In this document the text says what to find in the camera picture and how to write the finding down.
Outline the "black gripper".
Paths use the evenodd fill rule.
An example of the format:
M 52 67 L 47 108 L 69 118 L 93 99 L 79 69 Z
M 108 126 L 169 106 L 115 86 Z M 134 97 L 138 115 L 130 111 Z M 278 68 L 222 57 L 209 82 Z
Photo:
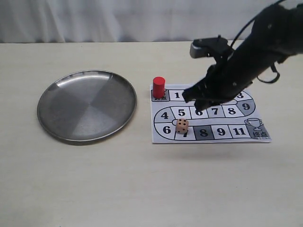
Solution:
M 209 68 L 204 80 L 183 91 L 184 101 L 194 101 L 197 111 L 213 106 L 214 102 L 230 101 L 252 84 L 253 57 L 249 51 L 234 51 L 216 58 L 216 64 Z

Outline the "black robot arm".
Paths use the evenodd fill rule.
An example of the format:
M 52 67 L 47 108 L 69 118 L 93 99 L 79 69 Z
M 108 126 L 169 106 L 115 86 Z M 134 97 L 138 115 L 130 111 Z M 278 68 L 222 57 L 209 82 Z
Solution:
M 303 6 L 286 9 L 279 2 L 271 4 L 252 20 L 251 33 L 233 49 L 227 39 L 195 39 L 190 46 L 193 59 L 213 57 L 205 77 L 182 93 L 186 103 L 195 102 L 198 111 L 227 103 L 249 87 L 253 80 L 275 63 L 303 52 Z

